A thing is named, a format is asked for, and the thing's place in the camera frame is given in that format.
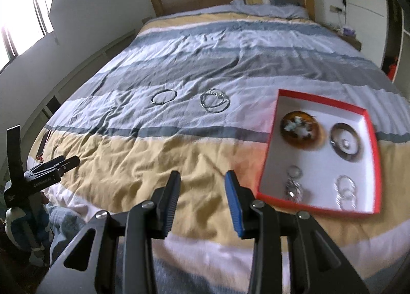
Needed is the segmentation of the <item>window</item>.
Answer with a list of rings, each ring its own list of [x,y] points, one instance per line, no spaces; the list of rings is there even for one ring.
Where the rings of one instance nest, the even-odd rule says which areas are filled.
[[[54,31],[52,0],[1,0],[1,69]]]

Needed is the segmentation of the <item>wall power outlet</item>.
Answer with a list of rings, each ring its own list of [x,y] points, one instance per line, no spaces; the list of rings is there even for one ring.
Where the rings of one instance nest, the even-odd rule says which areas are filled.
[[[330,12],[333,12],[333,13],[342,13],[343,12],[343,9],[342,8],[340,8],[340,7],[337,7],[337,6],[334,6],[334,5],[330,5],[329,6],[329,11]]]

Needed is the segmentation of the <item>striped pillow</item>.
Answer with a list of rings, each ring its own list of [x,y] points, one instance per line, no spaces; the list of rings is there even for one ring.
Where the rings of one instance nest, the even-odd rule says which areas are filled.
[[[296,0],[232,0],[231,5],[273,5],[273,6],[287,6],[294,5],[302,7],[302,4]]]

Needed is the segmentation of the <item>thin silver bangle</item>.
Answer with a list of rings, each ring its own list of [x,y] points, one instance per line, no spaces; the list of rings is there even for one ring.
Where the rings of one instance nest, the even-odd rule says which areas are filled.
[[[174,89],[162,89],[160,91],[157,91],[152,97],[151,97],[151,103],[155,106],[162,106],[167,104],[168,102],[172,102],[176,97],[178,93]]]

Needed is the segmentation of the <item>red shallow box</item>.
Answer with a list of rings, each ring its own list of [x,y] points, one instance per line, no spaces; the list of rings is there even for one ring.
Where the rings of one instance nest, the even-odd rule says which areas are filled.
[[[283,140],[280,121],[292,111],[306,112],[319,123],[320,136],[314,147],[296,148]],[[336,123],[350,125],[360,136],[356,161],[345,161],[333,150],[329,134]],[[356,152],[356,141],[349,132],[337,130],[336,142],[345,152]],[[285,209],[350,217],[378,214],[382,207],[380,154],[368,111],[310,93],[279,90],[255,192],[257,198]]]

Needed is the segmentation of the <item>white wardrobe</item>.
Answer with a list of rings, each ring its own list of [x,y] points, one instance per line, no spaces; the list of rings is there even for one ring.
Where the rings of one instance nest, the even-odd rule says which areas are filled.
[[[392,83],[409,98],[409,21],[397,0],[345,0],[345,7],[347,24],[368,60],[386,74],[388,58],[398,57]]]

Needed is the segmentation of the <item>wooden nightstand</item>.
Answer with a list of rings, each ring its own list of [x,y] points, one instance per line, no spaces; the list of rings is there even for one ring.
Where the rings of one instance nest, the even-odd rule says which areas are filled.
[[[361,51],[362,43],[356,39],[355,37],[347,36],[347,35],[339,35],[343,41],[346,41],[349,45],[355,48],[358,51]]]

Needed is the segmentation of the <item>striped bed duvet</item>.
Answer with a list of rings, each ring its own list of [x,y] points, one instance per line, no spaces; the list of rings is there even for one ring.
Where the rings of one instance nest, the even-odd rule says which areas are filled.
[[[174,89],[162,106],[151,97]],[[382,209],[317,217],[371,293],[409,279],[409,101],[373,62],[334,33],[267,6],[222,5],[148,22],[75,91],[37,136],[28,159],[80,158],[45,193],[78,220],[125,212],[181,174],[172,232],[153,243],[160,293],[245,293],[252,242],[233,230],[224,174],[252,186],[263,166],[280,89],[366,109],[381,158]]]

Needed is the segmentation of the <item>smartphone with red case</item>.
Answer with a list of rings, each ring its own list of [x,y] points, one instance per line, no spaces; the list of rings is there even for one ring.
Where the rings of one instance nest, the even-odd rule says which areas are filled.
[[[47,131],[42,135],[40,145],[37,149],[36,157],[35,157],[35,160],[39,163],[44,162],[44,159],[43,159],[44,149],[45,149],[45,145],[46,145],[46,143],[47,143],[47,141],[50,137],[50,134],[51,134],[51,131]]]

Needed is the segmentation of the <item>dark horn bangle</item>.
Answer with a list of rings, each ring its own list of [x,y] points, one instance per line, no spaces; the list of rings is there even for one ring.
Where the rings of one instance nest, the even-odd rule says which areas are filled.
[[[336,132],[337,130],[343,130],[349,132],[354,140],[356,141],[356,152],[355,153],[347,153],[345,152],[342,147],[336,142]],[[353,162],[358,159],[358,156],[361,151],[361,139],[358,133],[355,131],[353,127],[346,123],[336,123],[332,126],[329,134],[329,142],[335,151],[335,153],[343,160],[348,162]]]

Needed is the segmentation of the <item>red object in wardrobe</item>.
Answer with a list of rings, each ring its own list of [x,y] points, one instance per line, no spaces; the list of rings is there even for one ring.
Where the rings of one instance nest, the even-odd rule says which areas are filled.
[[[395,73],[397,70],[397,62],[398,62],[398,57],[390,57],[388,58],[388,64],[387,64],[387,76],[390,81],[393,81],[395,77]]]

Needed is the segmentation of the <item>purple tissue box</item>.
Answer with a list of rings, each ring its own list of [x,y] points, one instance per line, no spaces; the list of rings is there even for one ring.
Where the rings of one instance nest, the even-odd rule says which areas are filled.
[[[343,36],[347,36],[347,37],[355,37],[356,36],[356,31],[353,28],[344,26],[341,28],[341,34]]]

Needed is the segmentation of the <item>amber bangle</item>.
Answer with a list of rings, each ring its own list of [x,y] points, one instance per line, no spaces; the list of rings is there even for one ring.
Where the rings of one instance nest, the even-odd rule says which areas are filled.
[[[302,111],[288,112],[280,121],[280,134],[289,145],[306,149],[317,144],[320,125],[310,114]]]

